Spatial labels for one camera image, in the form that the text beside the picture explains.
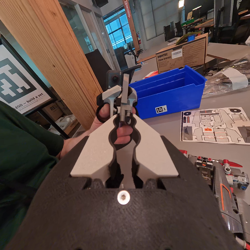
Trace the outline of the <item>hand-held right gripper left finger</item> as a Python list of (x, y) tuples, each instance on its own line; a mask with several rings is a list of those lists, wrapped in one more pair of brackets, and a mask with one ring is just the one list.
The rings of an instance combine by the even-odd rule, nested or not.
[(114, 179), (117, 171), (116, 148), (119, 115), (114, 115), (92, 132), (72, 171), (72, 177), (88, 177), (107, 181)]

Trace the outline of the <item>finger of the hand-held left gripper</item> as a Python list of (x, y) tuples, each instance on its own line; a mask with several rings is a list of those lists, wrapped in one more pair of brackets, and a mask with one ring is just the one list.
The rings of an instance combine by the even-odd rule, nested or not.
[(127, 109), (131, 110), (135, 102), (137, 102), (137, 93), (135, 89), (128, 88)]
[(114, 101), (120, 96), (122, 92), (122, 87), (120, 85), (114, 86), (102, 94), (102, 99), (104, 104), (108, 103), (110, 105), (110, 117), (114, 115)]

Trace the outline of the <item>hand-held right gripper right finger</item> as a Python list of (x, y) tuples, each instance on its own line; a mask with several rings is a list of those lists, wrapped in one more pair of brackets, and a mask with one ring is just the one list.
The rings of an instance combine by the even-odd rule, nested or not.
[(179, 175), (164, 144), (165, 137), (133, 115), (133, 177), (142, 181)]

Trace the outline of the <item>small grey lego assembly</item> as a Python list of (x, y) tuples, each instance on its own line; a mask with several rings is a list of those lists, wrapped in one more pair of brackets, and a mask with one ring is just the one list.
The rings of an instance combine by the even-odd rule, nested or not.
[(120, 123), (127, 125), (131, 119), (132, 106), (128, 100), (128, 89), (129, 89), (129, 75), (123, 75), (123, 89), (121, 94), (121, 105), (120, 105)]

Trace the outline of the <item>grey lego car model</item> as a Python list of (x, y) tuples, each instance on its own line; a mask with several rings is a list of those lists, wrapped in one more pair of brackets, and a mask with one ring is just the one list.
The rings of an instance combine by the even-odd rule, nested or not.
[(241, 171), (242, 165), (235, 162), (194, 156), (186, 150), (179, 150), (201, 172), (211, 188), (227, 228), (243, 247), (250, 247), (250, 207), (247, 202), (237, 198), (234, 187), (246, 191), (249, 186), (248, 174)]

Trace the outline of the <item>person's left forearm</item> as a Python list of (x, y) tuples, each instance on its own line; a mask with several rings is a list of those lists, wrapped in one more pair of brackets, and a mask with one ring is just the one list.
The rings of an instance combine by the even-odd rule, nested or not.
[(67, 140), (64, 140), (64, 144), (63, 144), (63, 148), (62, 150), (58, 153), (58, 155), (56, 156), (57, 159), (62, 159), (72, 148), (74, 148), (84, 137), (89, 136), (90, 135), (90, 131), (86, 131), (83, 134), (81, 134), (80, 136), (76, 137), (76, 138), (70, 138)]

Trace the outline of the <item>lego sticker sheet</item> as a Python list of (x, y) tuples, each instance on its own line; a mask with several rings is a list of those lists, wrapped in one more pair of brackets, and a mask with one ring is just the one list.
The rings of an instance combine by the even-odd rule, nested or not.
[(250, 121), (242, 107), (181, 112), (180, 141), (250, 144)]

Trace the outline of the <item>blue plastic bin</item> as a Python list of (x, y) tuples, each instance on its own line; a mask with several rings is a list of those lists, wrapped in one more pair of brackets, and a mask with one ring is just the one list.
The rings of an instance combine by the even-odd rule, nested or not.
[(189, 66), (173, 69), (130, 84), (137, 93), (141, 119), (200, 107), (207, 79)]

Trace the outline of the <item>black sign stand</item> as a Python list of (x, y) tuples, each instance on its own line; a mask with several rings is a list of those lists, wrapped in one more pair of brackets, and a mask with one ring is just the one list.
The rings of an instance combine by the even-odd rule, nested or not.
[(43, 104), (39, 105), (36, 111), (57, 131), (64, 139), (69, 139), (69, 136), (42, 110), (47, 105), (56, 102), (56, 99), (51, 98)]

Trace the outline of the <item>brown cardboard moving box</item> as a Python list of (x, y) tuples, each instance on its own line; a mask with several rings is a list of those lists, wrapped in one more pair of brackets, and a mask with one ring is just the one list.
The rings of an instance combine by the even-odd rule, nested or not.
[(59, 118), (63, 117), (64, 112), (58, 106), (56, 102), (47, 105), (42, 109), (53, 121), (57, 121)]

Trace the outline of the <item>black framed tag sign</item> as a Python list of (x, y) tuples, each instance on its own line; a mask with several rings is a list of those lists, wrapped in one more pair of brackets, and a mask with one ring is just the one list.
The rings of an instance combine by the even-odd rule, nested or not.
[(23, 115), (39, 111), (55, 102), (55, 95), (3, 35), (0, 44), (1, 101)]

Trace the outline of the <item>clear plastic bag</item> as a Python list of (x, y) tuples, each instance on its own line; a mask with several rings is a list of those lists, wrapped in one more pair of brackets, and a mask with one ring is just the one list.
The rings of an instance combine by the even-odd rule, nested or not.
[(228, 93), (250, 86), (250, 55), (235, 60), (205, 83), (202, 98)]

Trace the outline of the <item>black monitor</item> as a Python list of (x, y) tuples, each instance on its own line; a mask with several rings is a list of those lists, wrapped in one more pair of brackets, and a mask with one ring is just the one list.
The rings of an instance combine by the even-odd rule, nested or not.
[(188, 19), (188, 13), (192, 11), (192, 17), (198, 18), (204, 16), (209, 10), (214, 8), (214, 0), (185, 0), (185, 20)]

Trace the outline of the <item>grey metal cabinet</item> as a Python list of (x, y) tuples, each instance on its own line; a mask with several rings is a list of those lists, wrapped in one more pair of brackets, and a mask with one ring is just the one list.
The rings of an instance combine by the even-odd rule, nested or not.
[(214, 28), (230, 27), (238, 20), (237, 0), (214, 0)]

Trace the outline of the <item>wooden post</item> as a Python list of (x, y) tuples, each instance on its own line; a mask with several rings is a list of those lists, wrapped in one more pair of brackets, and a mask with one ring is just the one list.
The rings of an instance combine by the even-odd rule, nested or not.
[(101, 86), (55, 0), (2, 0), (0, 19), (43, 76), (89, 130)]

